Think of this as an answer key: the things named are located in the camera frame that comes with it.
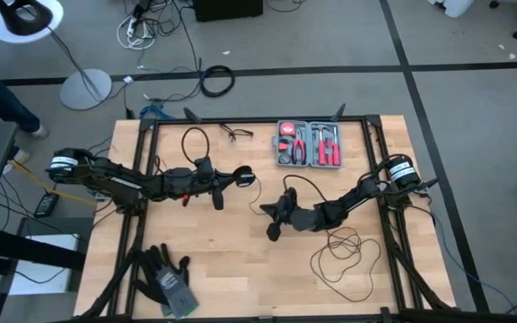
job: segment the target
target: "blue cable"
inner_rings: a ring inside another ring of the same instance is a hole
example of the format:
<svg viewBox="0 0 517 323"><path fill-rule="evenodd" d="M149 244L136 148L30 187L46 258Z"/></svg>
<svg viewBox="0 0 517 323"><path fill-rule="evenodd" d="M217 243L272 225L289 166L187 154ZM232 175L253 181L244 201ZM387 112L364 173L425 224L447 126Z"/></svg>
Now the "blue cable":
<svg viewBox="0 0 517 323"><path fill-rule="evenodd" d="M468 271L466 271L466 269L464 269L464 267L462 267L462 265L458 262L458 260L456 260L456 258L452 255L452 253L450 253L450 249L448 248L448 243L446 242L446 235L444 234L444 227L442 225L442 222L440 221L440 219L438 218L438 216L434 212L428 212L428 211L426 211L425 209L423 209L421 207L417 207L417 206L413 206L413 205L411 205L410 207L413 207L413 208L415 208L417 210L420 210L422 212L431 214L436 219L436 223L440 225L440 232L442 234L442 241L443 241L444 249L446 249L446 253L448 253L448 256L450 257L450 259L452 259L452 261L456 264L456 266L462 272L464 272L464 274L466 274L466 276L468 276L473 281L476 281L476 282L484 285L485 287L487 287L487 288L489 288L489 289L499 293L500 295L502 295L508 301L508 303L510 303L511 308L515 308L515 305L513 304L512 300L510 300L510 298L504 292L502 292L501 290L495 288L491 284L487 284L487 283L482 282L481 280L479 280L476 277L474 277L473 275L471 275Z"/></svg>

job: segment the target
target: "work glove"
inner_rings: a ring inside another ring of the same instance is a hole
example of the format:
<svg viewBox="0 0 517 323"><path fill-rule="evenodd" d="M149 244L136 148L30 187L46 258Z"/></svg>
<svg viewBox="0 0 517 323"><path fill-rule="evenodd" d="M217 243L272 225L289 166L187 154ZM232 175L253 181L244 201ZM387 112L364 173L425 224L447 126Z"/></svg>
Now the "work glove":
<svg viewBox="0 0 517 323"><path fill-rule="evenodd" d="M157 280L157 276L164 267L170 268L188 285L187 266L190 262L190 258L188 256L183 257L179 261L179 268L175 267L171 262L171 255L169 254L167 245L162 243L161 250L159 250L157 246L151 246L148 250L141 252L138 261L139 266L145 273L146 283L137 279L135 281L136 289L147 298L161 304L162 312L165 316L172 314L171 307Z"/></svg>

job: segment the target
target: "wooden tabletop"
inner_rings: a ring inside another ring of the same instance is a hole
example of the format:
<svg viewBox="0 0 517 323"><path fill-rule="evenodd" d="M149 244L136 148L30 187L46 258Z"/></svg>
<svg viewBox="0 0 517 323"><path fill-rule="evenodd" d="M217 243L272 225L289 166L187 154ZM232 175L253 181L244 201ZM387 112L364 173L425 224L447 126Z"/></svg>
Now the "wooden tabletop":
<svg viewBox="0 0 517 323"><path fill-rule="evenodd" d="M416 160L404 118L382 116L382 125L389 153L405 153ZM255 215L249 208L249 203L257 198L259 191L260 197L252 205L257 212L260 204L275 203L284 192L282 177L291 173L312 180L329 199L344 195L355 185L358 177L370 169L360 123L340 124L344 163L340 170L278 167L275 165L275 150L271 143L271 137L276 133L275 124L229 126L252 131L254 136L240 136L231 142L227 133L218 125L200 126L210 138L211 161L215 168L224 172L249 165L261 185L255 182L247 188L234 185L228 187L223 192L223 211L214 210L209 195L192 197L187 207L183 207L180 201L172 200L152 202L148 207L144 249L164 242L169 246L175 262L183 256L191 258L188 268L190 288L200 305L188 317L371 314L378 313L379 308L384 306L396 311L375 201L369 201L350 212L343 223L343 227L356 229L363 240L375 239L381 245L381 256L372 271L373 292L366 301L360 302L345 300L311 271L311 256L326 244L326 233L298 232L290 226L284 226L279 241L272 242L266 235L266 229L271 223L270 217ZM162 168L190 165L180 148L180 139L189 127L160 127L157 154L163 161ZM138 121L119 121L110 147L111 160L131 168L137 136ZM185 145L191 159L205 153L204 137L196 131L188 134ZM144 162L148 147L147 139L142 158ZM308 183L289 179L288 184L296 188L300 206L311 208L321 201ZM415 205L428 208L424 199L414 196L412 199ZM96 220L111 210L100 212ZM443 301L453 305L454 299L432 220L427 214L415 209L407 209L405 215L417 270ZM117 255L121 225L122 215L114 214L93 230L75 314L87 310L109 281ZM364 244L360 264L349 269L345 277L334 286L351 299L363 298L371 288L369 270L378 252L377 245ZM322 265L325 274L334 279L355 261L356 258L335 260L325 255ZM405 275L403 283L407 287ZM127 284L128 280L125 280L120 289L120 312L124 306ZM407 302L410 303L409 288L405 288L405 291ZM160 319L162 314L158 304L138 292L133 317Z"/></svg>

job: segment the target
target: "tool kit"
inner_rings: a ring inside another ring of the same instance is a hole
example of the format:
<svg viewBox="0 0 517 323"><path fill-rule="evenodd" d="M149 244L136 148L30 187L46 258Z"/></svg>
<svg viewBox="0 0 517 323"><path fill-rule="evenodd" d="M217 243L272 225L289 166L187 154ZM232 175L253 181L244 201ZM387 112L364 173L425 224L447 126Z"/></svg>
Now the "tool kit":
<svg viewBox="0 0 517 323"><path fill-rule="evenodd" d="M273 145L276 164L290 167L317 167L339 169L342 167L341 136L337 120L345 105L329 122L278 120Z"/></svg>

